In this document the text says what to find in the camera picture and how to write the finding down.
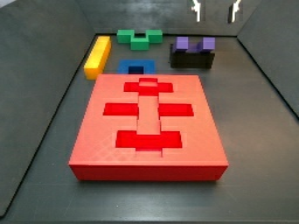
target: black block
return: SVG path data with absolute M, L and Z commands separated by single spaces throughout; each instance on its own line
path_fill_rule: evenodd
M 210 68 L 214 52 L 172 52 L 169 50 L 169 60 L 172 68 Z

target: yellow block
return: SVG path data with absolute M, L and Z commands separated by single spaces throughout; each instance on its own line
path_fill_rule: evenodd
M 98 37 L 88 56 L 84 72 L 88 80 L 94 80 L 102 73 L 110 49 L 109 37 Z

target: toy block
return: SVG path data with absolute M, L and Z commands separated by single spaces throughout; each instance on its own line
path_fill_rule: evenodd
M 174 44 L 172 46 L 173 52 L 185 52 L 189 48 L 189 38 L 188 37 L 177 37 L 174 40 Z
M 118 74 L 154 74 L 152 59 L 121 59 L 116 72 Z
M 102 73 L 108 54 L 110 50 L 110 40 L 109 37 L 98 37 L 96 44 L 90 50 L 86 63 L 84 65 L 84 73 L 88 80 L 94 80 L 98 74 Z
M 149 49 L 148 37 L 145 38 L 130 38 L 130 50 L 142 51 Z
M 160 44 L 164 40 L 164 34 L 161 30 L 146 30 L 145 36 L 148 37 L 150 44 Z
M 69 168 L 78 180 L 217 180 L 228 167 L 197 75 L 97 77 Z
M 200 53 L 209 53 L 214 50 L 214 38 L 202 38 L 197 45 Z
M 205 68 L 209 69 L 214 58 L 214 52 L 197 52 L 196 45 L 189 45 L 186 52 L 169 50 L 169 61 L 172 68 Z
M 118 44 L 129 44 L 133 36 L 134 30 L 117 30 L 116 41 Z

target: shape sorter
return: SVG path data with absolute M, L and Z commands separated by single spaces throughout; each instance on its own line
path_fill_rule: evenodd
M 196 75 L 97 77 L 69 158 L 78 180 L 217 180 L 226 167 Z

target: green block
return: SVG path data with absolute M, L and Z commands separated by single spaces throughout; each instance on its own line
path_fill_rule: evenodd
M 130 38 L 130 50 L 148 50 L 149 49 L 149 41 L 148 37 L 145 38 Z
M 149 43 L 153 44 L 162 43 L 164 34 L 161 30 L 146 30 L 145 36 L 148 37 Z
M 117 30 L 116 32 L 116 42 L 118 44 L 129 44 L 130 39 L 134 36 L 134 30 Z

